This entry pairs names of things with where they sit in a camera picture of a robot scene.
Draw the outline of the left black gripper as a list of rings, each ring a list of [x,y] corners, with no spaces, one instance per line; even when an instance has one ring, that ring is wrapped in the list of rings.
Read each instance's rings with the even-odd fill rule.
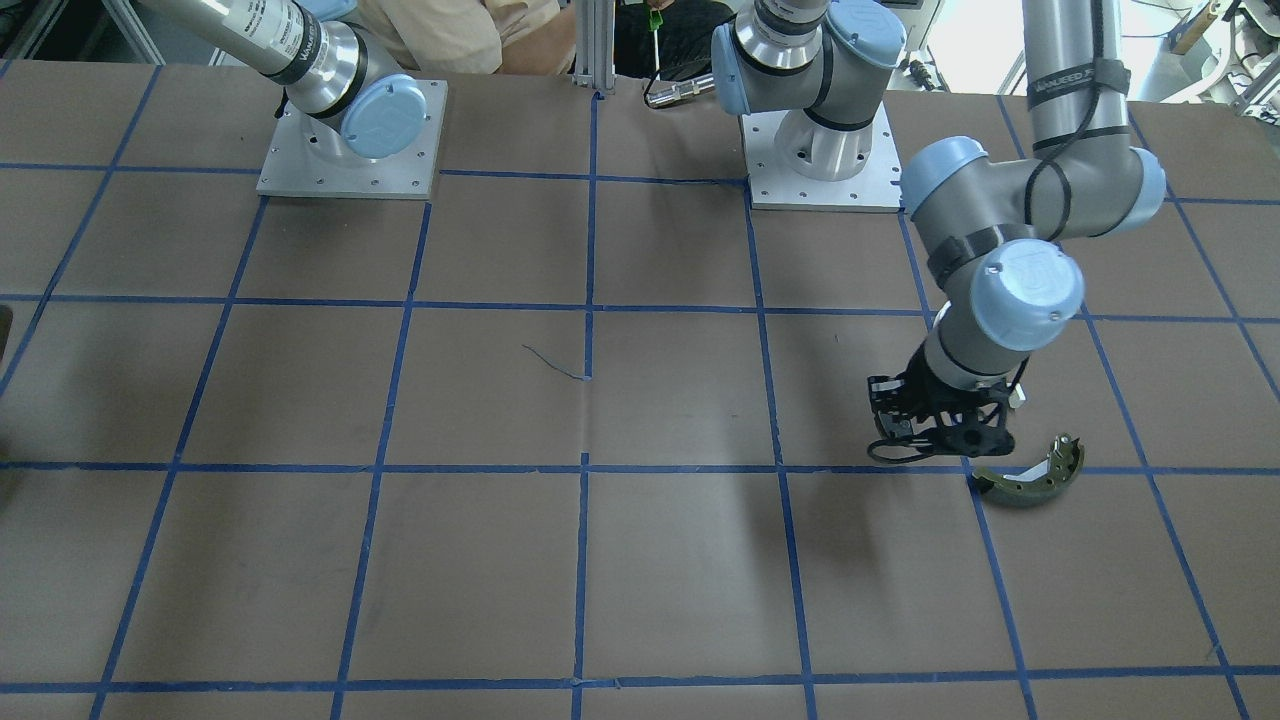
[[[924,355],[913,355],[904,374],[868,377],[867,387],[877,446],[911,445],[914,421],[931,418],[938,427],[1002,427],[1010,410],[1011,388],[1002,377],[989,387],[957,389],[932,372]]]

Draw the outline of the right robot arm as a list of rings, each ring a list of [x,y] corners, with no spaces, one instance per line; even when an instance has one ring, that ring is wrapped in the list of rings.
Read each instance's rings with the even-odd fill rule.
[[[301,113],[366,159],[394,155],[428,120],[415,78],[362,26],[353,3],[317,15],[301,1],[150,1],[179,26],[282,86]]]

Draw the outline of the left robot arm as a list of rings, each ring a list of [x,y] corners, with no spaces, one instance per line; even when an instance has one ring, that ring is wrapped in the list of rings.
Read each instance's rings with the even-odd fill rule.
[[[1059,242],[1143,225],[1162,202],[1164,168],[1129,143],[1117,4],[1025,1],[1023,19],[1030,158],[992,161],[954,136],[902,168],[901,204],[947,302],[902,373],[868,380],[873,459],[1010,454],[1014,386],[1085,293]],[[865,168],[904,49],[902,22],[876,1],[756,1],[714,29],[710,68],[728,114],[783,113],[774,147],[791,172],[841,183]]]

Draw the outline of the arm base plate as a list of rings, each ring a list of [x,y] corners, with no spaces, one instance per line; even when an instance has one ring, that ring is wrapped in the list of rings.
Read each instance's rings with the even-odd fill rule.
[[[901,208],[899,150],[884,105],[850,132],[803,110],[739,118],[756,210],[893,213]]]
[[[417,137],[387,158],[358,155],[333,128],[289,101],[276,120],[257,193],[289,199],[431,199],[442,122],[449,97],[443,79],[419,79],[425,122]]]

